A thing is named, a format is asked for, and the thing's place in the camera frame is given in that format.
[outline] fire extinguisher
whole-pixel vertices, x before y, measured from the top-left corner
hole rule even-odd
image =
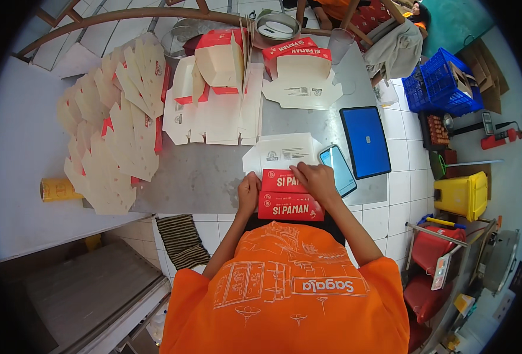
[[[481,139],[481,148],[483,150],[491,149],[493,147],[501,146],[515,141],[517,138],[522,139],[522,131],[514,130],[513,128],[491,135],[487,138]]]

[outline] blue screen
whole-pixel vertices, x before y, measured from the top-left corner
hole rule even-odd
[[[379,112],[375,107],[342,111],[356,178],[391,171]]]
[[[348,163],[340,152],[340,148],[332,146],[332,148],[322,152],[320,158],[324,165],[333,168],[336,189],[341,196],[347,195],[348,192],[357,187]]]

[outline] blue plastic crate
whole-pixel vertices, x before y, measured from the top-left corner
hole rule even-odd
[[[420,66],[430,102],[457,117],[483,109],[478,87],[472,87],[472,99],[457,89],[448,61],[454,63],[464,73],[473,76],[471,69],[461,60],[444,48],[438,49],[430,60]]]
[[[410,110],[416,113],[421,110],[440,110],[440,107],[430,102],[426,89],[420,84],[417,77],[422,77],[420,68],[415,68],[409,77],[402,78],[402,85]]]

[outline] metal table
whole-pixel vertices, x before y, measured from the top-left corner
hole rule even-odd
[[[319,47],[327,47],[328,37],[310,37]],[[262,61],[260,52],[254,54],[254,61]],[[169,64],[173,68],[176,66],[176,62]],[[351,46],[335,71],[343,78],[354,80],[354,93],[342,96],[328,110],[282,109],[279,103],[262,97],[261,134],[310,132],[324,146],[339,145],[345,157],[351,159],[339,111],[341,108],[376,106],[377,101],[356,45]],[[174,145],[163,132],[158,171],[150,183],[137,184],[137,199],[130,210],[165,214],[235,213],[237,186],[244,176],[242,157],[250,148],[200,143]],[[344,198],[347,205],[387,200],[386,174],[358,180],[357,186],[356,191]]]

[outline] smartphone screen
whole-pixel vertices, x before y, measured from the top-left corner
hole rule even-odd
[[[321,152],[320,159],[324,165],[333,168],[336,189],[342,198],[357,188],[355,178],[337,145]]]

